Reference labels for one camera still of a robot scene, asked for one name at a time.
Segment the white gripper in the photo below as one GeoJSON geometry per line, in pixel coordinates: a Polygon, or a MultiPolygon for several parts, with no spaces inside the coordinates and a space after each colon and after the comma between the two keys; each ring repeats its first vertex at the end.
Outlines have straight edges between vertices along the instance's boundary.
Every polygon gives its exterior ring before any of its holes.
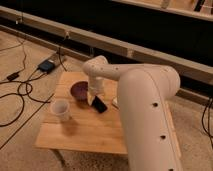
{"type": "Polygon", "coordinates": [[[93,100],[98,95],[104,94],[104,81],[102,77],[89,77],[88,78],[88,92],[87,101],[91,105],[93,100]]]}

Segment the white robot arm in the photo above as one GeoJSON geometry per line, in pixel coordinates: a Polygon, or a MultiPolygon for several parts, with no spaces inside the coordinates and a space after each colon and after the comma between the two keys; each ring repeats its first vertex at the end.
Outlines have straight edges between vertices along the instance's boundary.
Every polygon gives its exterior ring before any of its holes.
{"type": "Polygon", "coordinates": [[[101,90],[100,77],[115,80],[117,104],[131,171],[183,171],[166,101],[180,89],[177,71],[165,65],[110,64],[97,56],[83,64],[89,92],[101,90]]]}

